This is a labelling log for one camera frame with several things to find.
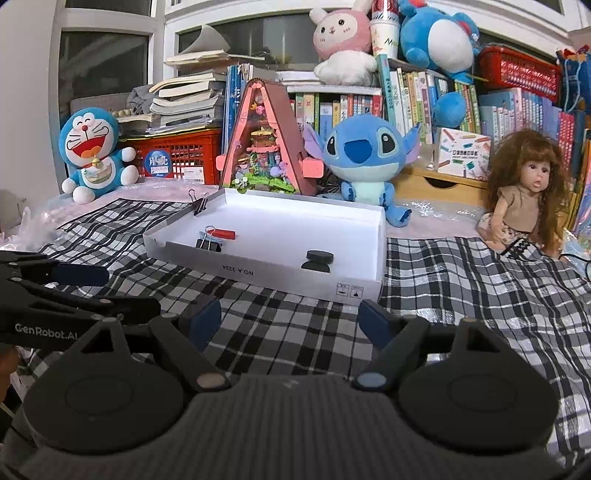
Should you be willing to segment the black round caps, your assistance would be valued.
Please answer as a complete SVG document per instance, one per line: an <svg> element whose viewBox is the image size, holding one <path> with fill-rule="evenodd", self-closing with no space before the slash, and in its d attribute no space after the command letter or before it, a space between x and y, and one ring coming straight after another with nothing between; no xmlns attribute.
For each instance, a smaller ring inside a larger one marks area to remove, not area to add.
<svg viewBox="0 0 591 480"><path fill-rule="evenodd" d="M334 254L331 252L308 250L307 260L301 264L301 269L329 273L331 272L331 265L333 262Z"/></svg>

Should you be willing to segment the blue binder clip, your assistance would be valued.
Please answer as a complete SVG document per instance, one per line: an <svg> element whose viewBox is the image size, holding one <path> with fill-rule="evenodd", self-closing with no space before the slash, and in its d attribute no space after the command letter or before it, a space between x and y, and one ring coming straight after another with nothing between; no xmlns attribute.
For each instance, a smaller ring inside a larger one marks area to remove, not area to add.
<svg viewBox="0 0 591 480"><path fill-rule="evenodd" d="M222 242L221 242L221 239L216 239L216 238L209 237L209 236L207 236L207 234L205 234L205 231L200 231L200 232L199 232L199 237L198 237L198 239L211 239L211 240L213 240L213 241L217 241L217 242L219 242L219 243L221 243L221 244L222 244Z"/></svg>

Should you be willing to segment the red plastic piece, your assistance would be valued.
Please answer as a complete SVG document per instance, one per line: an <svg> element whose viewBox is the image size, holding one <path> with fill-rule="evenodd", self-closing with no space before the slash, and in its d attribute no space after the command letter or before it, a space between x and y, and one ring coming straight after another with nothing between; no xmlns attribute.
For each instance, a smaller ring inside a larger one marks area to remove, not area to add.
<svg viewBox="0 0 591 480"><path fill-rule="evenodd" d="M236 232L228 229L221 229L214 226L208 226L205 228L205 234L207 236L222 239L222 240L235 240Z"/></svg>

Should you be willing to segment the black binder clip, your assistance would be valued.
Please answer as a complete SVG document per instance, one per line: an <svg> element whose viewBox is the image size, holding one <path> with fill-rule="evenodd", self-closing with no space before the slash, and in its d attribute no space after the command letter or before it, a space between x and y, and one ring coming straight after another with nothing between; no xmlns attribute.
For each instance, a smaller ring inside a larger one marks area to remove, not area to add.
<svg viewBox="0 0 591 480"><path fill-rule="evenodd" d="M211 239L198 239L195 243L195 247L200 250L219 253L221 251L222 244Z"/></svg>

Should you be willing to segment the black white plaid cloth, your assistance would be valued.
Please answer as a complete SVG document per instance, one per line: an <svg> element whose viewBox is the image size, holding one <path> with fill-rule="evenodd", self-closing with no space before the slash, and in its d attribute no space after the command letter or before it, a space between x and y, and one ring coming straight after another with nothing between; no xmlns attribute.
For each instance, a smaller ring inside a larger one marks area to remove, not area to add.
<svg viewBox="0 0 591 480"><path fill-rule="evenodd" d="M221 302L206 355L231 375L352 376L374 350L356 308L215 277L151 259L143 235L174 203L116 200L50 235L53 258L105 267L104 295L156 298L179 314L204 295ZM590 284L522 242L504 254L477 238L392 239L381 305L435 323L482 320L550 383L559 411L548 450L573 466L590 454Z"/></svg>

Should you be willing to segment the white shallow cardboard box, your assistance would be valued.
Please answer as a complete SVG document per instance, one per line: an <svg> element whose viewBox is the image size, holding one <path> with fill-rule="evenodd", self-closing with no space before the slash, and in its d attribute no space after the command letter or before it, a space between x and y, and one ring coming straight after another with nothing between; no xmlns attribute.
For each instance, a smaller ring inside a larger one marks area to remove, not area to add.
<svg viewBox="0 0 591 480"><path fill-rule="evenodd" d="M208 226L236 232L219 253L195 242ZM359 305L379 299L385 279L383 209L360 203L280 193L221 189L206 209L191 205L147 230L149 257L259 287ZM301 269L308 250L334 254L331 272Z"/></svg>

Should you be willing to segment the binder clip on box edge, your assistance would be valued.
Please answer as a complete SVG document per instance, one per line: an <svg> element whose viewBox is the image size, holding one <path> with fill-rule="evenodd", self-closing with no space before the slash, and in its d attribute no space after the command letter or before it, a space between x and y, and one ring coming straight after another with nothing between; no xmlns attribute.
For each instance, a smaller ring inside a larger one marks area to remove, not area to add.
<svg viewBox="0 0 591 480"><path fill-rule="evenodd" d="M193 188L190 188L190 190L188 190L188 196L190 199L192 214L194 216L199 215L206 209L207 196L197 197L197 192L195 192Z"/></svg>

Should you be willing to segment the Doraemon plush toy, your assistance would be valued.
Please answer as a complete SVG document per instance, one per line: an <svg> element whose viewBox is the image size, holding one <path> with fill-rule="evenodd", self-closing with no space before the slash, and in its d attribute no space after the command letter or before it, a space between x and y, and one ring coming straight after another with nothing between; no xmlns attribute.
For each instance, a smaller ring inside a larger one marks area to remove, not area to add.
<svg viewBox="0 0 591 480"><path fill-rule="evenodd" d="M89 107L75 112L61 128L58 147L71 172L62 182L76 204L89 204L118 187L135 184L139 171L132 147L117 149L119 126L108 111Z"/></svg>

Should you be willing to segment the wooden drawer box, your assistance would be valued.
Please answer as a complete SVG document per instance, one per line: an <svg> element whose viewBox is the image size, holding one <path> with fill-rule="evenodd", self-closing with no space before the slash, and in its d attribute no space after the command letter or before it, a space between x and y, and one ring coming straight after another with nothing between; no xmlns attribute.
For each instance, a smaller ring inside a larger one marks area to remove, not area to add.
<svg viewBox="0 0 591 480"><path fill-rule="evenodd" d="M487 183L407 166L392 180L397 199L443 201L484 207Z"/></svg>

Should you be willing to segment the red plastic crate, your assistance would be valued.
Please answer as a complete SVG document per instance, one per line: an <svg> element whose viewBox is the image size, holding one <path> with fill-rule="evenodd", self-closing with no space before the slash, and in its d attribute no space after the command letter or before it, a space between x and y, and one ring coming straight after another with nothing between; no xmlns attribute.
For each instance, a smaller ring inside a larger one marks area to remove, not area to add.
<svg viewBox="0 0 591 480"><path fill-rule="evenodd" d="M170 135L127 138L118 148L132 147L132 163L143 178L190 180L218 185L216 157L221 154L221 129L208 128Z"/></svg>

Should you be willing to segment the Stitch plush toy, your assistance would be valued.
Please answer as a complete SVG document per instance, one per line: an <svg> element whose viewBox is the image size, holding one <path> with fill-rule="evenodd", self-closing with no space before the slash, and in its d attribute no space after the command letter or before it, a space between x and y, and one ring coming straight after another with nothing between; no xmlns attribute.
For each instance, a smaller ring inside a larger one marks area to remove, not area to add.
<svg viewBox="0 0 591 480"><path fill-rule="evenodd" d="M418 158L418 125L401 134L383 118L363 114L339 123L325 141L309 125L303 138L305 149L341 181L338 192L322 192L322 198L380 206L392 226L408 225L412 210L394 203L392 179Z"/></svg>

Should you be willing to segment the pink triangular house model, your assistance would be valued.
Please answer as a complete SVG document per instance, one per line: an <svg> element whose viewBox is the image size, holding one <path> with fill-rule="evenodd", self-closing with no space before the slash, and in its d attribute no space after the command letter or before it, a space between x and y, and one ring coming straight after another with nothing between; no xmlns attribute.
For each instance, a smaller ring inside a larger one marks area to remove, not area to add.
<svg viewBox="0 0 591 480"><path fill-rule="evenodd" d="M252 79L245 86L228 151L216 158L221 188L314 196L324 163L308 153L282 84Z"/></svg>

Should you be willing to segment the white pencil box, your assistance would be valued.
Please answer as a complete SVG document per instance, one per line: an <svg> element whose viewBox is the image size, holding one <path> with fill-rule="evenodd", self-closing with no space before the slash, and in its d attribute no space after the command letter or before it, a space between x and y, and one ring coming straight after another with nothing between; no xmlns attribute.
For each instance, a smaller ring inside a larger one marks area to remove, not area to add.
<svg viewBox="0 0 591 480"><path fill-rule="evenodd" d="M487 181L491 138L462 130L439 128L435 152L438 173Z"/></svg>

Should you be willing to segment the long-haired doll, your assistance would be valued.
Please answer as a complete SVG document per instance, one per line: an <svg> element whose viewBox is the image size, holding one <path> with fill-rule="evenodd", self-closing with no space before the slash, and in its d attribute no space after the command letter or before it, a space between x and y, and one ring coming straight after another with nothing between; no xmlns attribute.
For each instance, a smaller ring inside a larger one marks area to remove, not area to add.
<svg viewBox="0 0 591 480"><path fill-rule="evenodd" d="M477 232L497 252L525 239L556 257L567 196L558 145L535 130L515 132L499 143L490 158L487 212Z"/></svg>

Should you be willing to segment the stack of books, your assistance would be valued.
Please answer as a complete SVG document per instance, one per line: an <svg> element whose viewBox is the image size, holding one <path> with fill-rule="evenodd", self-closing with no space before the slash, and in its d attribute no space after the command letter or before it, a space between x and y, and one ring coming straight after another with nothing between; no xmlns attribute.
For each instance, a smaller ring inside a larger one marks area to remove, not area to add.
<svg viewBox="0 0 591 480"><path fill-rule="evenodd" d="M176 75L134 88L125 107L111 113L128 135L197 128L219 123L238 103L256 69L273 63L270 49L252 33L229 31L225 25L201 26L190 41L165 60Z"/></svg>

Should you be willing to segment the row of upright books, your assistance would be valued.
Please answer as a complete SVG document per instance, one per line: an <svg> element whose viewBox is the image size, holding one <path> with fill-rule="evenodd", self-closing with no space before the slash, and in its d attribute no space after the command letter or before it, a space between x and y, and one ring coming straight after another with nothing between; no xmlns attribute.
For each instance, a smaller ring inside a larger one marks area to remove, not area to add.
<svg viewBox="0 0 591 480"><path fill-rule="evenodd" d="M329 130L349 117L360 114L387 115L387 97L380 86L370 94L367 87L324 84L311 71L254 70L252 65L229 69L232 101L238 101L245 90L246 78L262 78L279 82L290 95L298 125L310 124L322 140ZM555 140L561 148L566 168L578 173L583 158L583 127L585 116L580 110L566 113L550 98L522 87L497 89L479 95L474 85L449 82L429 72L390 68L394 102L394 125L405 133L420 123L421 141L431 145L437 141L433 109L444 94L458 92L464 99L465 118L458 127L462 131L489 136L492 142L530 128Z"/></svg>

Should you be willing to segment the red basket on shelf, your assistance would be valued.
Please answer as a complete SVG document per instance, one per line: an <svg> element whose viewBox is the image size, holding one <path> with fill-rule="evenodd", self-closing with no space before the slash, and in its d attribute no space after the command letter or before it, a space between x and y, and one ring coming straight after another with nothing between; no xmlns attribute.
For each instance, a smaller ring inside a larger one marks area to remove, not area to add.
<svg viewBox="0 0 591 480"><path fill-rule="evenodd" d="M521 88L557 103L562 72L556 64L501 45L484 47L477 57L479 76L488 90Z"/></svg>

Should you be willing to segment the pink bunny plush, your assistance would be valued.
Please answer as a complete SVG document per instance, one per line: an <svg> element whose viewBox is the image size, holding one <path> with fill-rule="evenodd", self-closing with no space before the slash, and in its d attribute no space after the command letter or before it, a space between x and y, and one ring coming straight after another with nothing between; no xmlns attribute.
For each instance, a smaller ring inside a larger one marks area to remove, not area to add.
<svg viewBox="0 0 591 480"><path fill-rule="evenodd" d="M370 87L378 70L375 57L370 55L372 37L368 12L371 1L356 1L351 9L332 12L311 9L315 24L312 42L322 62L314 73L323 84Z"/></svg>

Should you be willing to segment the blue white plush toy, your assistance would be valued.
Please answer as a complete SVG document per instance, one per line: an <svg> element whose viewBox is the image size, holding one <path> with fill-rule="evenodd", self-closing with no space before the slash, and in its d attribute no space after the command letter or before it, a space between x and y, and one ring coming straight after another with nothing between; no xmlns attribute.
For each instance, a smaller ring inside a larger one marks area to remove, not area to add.
<svg viewBox="0 0 591 480"><path fill-rule="evenodd" d="M471 85L480 38L472 18L462 12L449 15L425 1L401 1L399 11L404 17L400 45L406 61Z"/></svg>

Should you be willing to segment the paper cup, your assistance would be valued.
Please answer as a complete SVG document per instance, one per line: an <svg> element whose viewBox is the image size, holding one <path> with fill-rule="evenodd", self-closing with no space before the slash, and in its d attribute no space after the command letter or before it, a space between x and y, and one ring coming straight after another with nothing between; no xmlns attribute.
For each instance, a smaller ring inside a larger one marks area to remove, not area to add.
<svg viewBox="0 0 591 480"><path fill-rule="evenodd" d="M374 0L370 10L370 36L375 56L397 59L400 39L399 2Z"/></svg>

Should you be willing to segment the blue gift bag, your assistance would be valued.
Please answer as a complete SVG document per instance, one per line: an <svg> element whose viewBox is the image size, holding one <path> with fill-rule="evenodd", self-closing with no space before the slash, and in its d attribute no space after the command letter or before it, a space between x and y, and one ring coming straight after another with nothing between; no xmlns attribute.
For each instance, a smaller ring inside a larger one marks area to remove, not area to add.
<svg viewBox="0 0 591 480"><path fill-rule="evenodd" d="M573 113L576 110L590 114L590 46L585 44L576 51L569 49L556 52L562 69L563 110Z"/></svg>

